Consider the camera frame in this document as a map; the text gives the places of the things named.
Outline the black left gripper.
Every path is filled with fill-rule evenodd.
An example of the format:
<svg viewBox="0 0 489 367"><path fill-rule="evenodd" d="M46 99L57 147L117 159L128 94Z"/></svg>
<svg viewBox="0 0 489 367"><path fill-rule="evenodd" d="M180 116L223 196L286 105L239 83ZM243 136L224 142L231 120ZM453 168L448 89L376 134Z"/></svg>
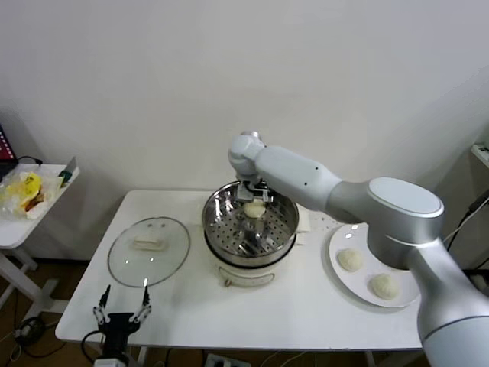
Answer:
<svg viewBox="0 0 489 367"><path fill-rule="evenodd" d="M105 307L110 290L111 285L108 285L100 297L98 305L93 307L92 312L97 324L103 325L102 333L105 336L105 342L102 354L106 358L119 358L124 355L127 349L128 338L134 333L134 324L142 324L151 313L152 306L148 286L145 285L142 304L136 313L107 314Z"/></svg>

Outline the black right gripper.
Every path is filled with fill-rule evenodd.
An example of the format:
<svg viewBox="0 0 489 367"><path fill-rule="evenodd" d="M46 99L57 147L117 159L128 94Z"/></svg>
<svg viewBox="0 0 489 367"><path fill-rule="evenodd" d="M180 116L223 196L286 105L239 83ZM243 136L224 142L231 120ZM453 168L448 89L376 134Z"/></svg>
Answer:
<svg viewBox="0 0 489 367"><path fill-rule="evenodd" d="M268 185L262 180L243 180L237 189L237 198L241 202L252 202L253 193L262 193L264 203L272 203L274 194L268 190Z"/></svg>

